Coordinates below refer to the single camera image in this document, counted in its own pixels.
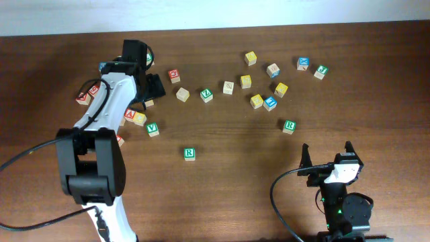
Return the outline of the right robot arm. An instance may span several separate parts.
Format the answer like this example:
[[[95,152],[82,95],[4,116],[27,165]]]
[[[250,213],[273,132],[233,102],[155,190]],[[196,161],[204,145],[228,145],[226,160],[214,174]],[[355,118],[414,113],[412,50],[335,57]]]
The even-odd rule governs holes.
[[[313,165],[308,145],[302,145],[299,176],[308,178],[308,187],[318,187],[321,195],[327,231],[319,232],[317,241],[393,241],[387,236],[366,237],[374,201],[364,194],[349,193],[347,186],[358,179],[363,162],[351,142],[345,143],[345,152],[335,155],[333,162]]]

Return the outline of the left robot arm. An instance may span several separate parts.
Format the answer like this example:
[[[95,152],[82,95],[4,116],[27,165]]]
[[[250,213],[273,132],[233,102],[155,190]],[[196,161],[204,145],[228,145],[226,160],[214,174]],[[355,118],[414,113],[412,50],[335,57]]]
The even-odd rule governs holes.
[[[159,76],[147,73],[153,55],[144,42],[125,40],[121,56],[101,68],[87,112],[56,135],[62,190],[89,214],[102,241],[138,240],[122,201],[126,166],[116,135],[129,106],[165,95]]]

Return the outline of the yellow S block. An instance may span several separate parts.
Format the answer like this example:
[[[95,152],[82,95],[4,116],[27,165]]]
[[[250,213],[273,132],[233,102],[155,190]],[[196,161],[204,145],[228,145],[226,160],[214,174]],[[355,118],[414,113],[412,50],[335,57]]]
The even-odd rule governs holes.
[[[152,99],[152,100],[146,101],[144,104],[146,107],[150,107],[150,106],[153,106],[155,103],[154,103],[154,100]]]
[[[252,80],[250,75],[241,76],[241,88],[248,89],[252,86]]]

